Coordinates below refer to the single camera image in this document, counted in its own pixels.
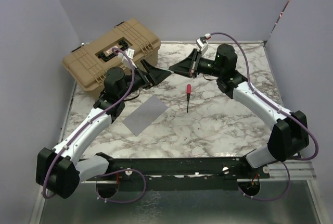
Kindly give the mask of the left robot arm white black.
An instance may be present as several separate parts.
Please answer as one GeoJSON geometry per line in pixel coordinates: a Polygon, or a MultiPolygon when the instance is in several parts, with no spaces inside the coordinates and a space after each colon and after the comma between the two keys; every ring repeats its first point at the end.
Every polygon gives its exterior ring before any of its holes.
{"type": "Polygon", "coordinates": [[[68,198],[78,185],[96,176],[107,180],[115,167],[102,153],[81,160],[83,153],[107,127],[114,123],[125,108],[127,96],[140,89],[158,85],[171,71],[152,66],[141,60],[144,69],[131,66],[126,75],[120,67],[110,68],[104,79],[104,89],[84,121],[52,149],[43,148],[37,155],[36,182],[43,187],[42,196],[68,198]]]}

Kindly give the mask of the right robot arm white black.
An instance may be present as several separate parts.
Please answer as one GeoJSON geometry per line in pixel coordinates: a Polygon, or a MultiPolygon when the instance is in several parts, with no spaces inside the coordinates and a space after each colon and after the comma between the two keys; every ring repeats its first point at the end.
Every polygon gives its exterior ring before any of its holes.
{"type": "Polygon", "coordinates": [[[203,58],[201,51],[194,48],[185,59],[169,69],[189,78],[196,78],[198,74],[216,77],[222,93],[246,106],[270,128],[268,143],[245,155],[245,161],[239,164],[240,174],[250,178],[259,167],[285,161],[307,147],[309,135],[305,130],[307,120],[303,112],[291,112],[258,91],[237,71],[236,63],[234,48],[221,44],[217,47],[214,60],[203,58]]]}

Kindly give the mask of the grey envelope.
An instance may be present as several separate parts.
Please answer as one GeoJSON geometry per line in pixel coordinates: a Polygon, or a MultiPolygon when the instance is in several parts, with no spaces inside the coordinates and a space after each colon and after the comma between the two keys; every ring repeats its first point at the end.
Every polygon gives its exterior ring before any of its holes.
{"type": "Polygon", "coordinates": [[[123,124],[135,135],[140,135],[168,109],[157,96],[153,95],[123,120],[123,124]]]}

